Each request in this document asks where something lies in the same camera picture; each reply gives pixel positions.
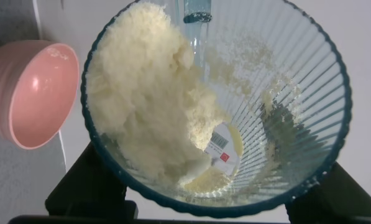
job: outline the crumbly white mixture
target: crumbly white mixture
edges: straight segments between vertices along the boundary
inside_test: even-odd
[[[137,3],[123,12],[99,42],[86,77],[99,134],[116,139],[147,178],[189,182],[191,172],[210,166],[203,150],[225,115],[162,7]]]

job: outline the pink ceramic bowl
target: pink ceramic bowl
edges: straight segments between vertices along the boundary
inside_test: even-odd
[[[24,149],[47,143],[76,98],[78,59],[65,44],[23,40],[0,47],[0,136]]]

